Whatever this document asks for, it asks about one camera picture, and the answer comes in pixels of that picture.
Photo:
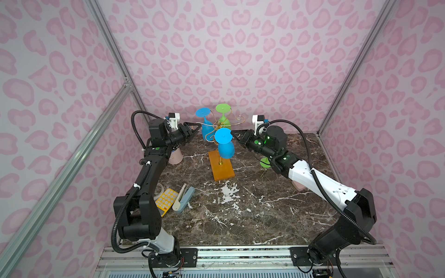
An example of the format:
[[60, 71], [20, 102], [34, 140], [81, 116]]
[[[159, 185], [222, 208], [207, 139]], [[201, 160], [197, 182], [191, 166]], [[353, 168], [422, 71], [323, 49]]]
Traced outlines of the blue wine glass front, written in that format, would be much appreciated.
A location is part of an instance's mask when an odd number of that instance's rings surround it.
[[231, 131], [228, 128], [221, 128], [215, 132], [214, 139], [217, 142], [220, 156], [223, 159], [231, 159], [235, 154]]

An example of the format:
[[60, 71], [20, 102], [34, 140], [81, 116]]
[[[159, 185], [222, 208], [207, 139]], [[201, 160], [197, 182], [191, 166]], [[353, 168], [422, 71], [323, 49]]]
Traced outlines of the blue wine glass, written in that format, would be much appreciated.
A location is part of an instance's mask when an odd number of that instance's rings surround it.
[[231, 159], [235, 154], [231, 131], [228, 128], [221, 128], [215, 132], [214, 139], [217, 142], [220, 156], [223, 159]]
[[211, 114], [209, 108], [200, 108], [196, 113], [198, 118], [202, 118], [202, 137], [205, 141], [213, 141], [213, 136], [215, 133], [214, 125], [207, 119], [207, 116]]

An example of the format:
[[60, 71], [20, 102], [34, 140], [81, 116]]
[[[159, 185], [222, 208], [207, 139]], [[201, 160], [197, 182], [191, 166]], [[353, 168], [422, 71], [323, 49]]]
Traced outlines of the blue wine glass back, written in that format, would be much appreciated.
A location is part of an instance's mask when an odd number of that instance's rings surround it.
[[205, 141], [213, 141], [213, 136], [215, 133], [214, 125], [207, 119], [207, 116], [211, 114], [209, 108], [200, 108], [196, 113], [198, 118], [202, 118], [202, 137]]

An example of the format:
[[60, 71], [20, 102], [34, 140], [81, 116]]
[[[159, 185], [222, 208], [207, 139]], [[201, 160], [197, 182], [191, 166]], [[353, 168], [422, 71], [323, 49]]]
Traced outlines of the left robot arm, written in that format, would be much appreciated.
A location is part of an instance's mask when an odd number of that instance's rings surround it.
[[149, 139], [143, 140], [137, 131], [135, 117], [143, 111], [132, 113], [130, 122], [143, 148], [141, 170], [130, 190], [114, 200], [115, 222], [111, 231], [111, 246], [116, 253], [125, 254], [142, 249], [149, 264], [159, 261], [166, 266], [180, 266], [181, 256], [178, 240], [162, 228], [162, 217], [154, 196], [162, 172], [172, 153], [192, 141], [199, 133], [200, 123], [170, 124], [168, 118], [152, 115], [148, 124]]

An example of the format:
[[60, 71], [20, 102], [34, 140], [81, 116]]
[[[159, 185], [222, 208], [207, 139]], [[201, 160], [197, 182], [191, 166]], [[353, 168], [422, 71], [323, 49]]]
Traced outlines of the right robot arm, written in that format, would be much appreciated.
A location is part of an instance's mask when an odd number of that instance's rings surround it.
[[377, 222], [373, 194], [356, 190], [316, 170], [312, 164], [309, 143], [303, 138], [308, 159], [304, 160], [287, 148], [287, 134], [279, 126], [288, 120], [279, 119], [256, 125], [254, 130], [233, 130], [234, 139], [244, 148], [263, 155], [272, 170], [327, 201], [339, 215], [337, 222], [320, 233], [308, 245], [305, 255], [310, 263], [322, 265], [332, 256], [350, 246], [377, 243], [370, 231]]

